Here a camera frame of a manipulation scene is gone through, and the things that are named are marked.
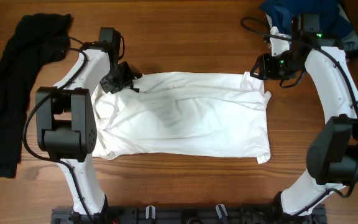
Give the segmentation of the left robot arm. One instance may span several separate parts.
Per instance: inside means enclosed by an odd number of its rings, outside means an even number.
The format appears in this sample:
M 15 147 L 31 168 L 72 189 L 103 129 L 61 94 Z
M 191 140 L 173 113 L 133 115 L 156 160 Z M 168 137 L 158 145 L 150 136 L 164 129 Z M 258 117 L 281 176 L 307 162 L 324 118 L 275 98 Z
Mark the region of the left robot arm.
M 124 49 L 123 36 L 102 27 L 97 41 L 82 43 L 78 60 L 64 78 L 36 92 L 31 115 L 36 117 L 39 148 L 61 168 L 73 196 L 73 207 L 54 210 L 52 223 L 112 223 L 92 159 L 97 129 L 91 95 L 98 86 L 112 94 L 133 89 L 141 75 L 122 60 Z

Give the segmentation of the white t-shirt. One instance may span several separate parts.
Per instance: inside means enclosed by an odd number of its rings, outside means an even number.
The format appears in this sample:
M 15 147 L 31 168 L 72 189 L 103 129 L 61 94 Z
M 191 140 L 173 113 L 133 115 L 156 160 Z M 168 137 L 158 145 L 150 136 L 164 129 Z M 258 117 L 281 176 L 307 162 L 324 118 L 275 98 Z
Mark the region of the white t-shirt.
M 248 73 L 168 72 L 144 75 L 134 89 L 91 100 L 95 157 L 170 153 L 270 159 L 267 104 L 271 94 Z

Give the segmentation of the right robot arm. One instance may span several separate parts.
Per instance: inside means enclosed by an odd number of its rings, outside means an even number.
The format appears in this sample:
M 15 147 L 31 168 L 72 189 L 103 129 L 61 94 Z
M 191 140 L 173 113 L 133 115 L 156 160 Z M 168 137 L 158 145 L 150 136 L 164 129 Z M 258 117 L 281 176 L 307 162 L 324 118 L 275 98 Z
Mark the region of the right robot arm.
M 275 196 L 276 220 L 308 216 L 331 194 L 349 197 L 358 183 L 358 91 L 342 43 L 321 31 L 317 14 L 302 13 L 291 25 L 290 37 L 276 27 L 264 35 L 271 51 L 257 59 L 250 75 L 288 88 L 290 79 L 299 82 L 309 74 L 325 125 L 308 148 L 304 173 Z

